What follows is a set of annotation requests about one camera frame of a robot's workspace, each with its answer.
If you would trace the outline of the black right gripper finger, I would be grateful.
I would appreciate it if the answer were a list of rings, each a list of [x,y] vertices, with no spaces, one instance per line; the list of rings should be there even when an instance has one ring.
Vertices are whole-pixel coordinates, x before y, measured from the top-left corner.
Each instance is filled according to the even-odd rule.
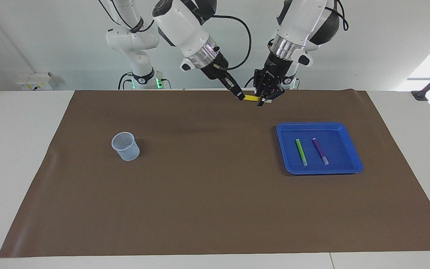
[[[222,77],[221,83],[241,101],[241,87],[232,77]]]
[[[240,101],[243,101],[245,99],[245,95],[243,91],[241,90],[241,87],[236,82],[236,80],[230,75],[229,73],[225,74],[225,82],[228,89],[232,92],[232,94],[237,97]]]

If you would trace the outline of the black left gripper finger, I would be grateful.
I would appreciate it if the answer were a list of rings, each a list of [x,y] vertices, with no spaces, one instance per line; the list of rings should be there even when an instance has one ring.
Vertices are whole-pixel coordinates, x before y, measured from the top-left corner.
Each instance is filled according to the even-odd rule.
[[[264,80],[264,96],[258,101],[258,106],[263,106],[265,102],[276,99],[280,95],[285,93],[285,90],[281,87],[280,81],[278,80]]]
[[[255,96],[263,98],[264,96],[264,73],[265,69],[255,69],[253,87],[255,88]]]

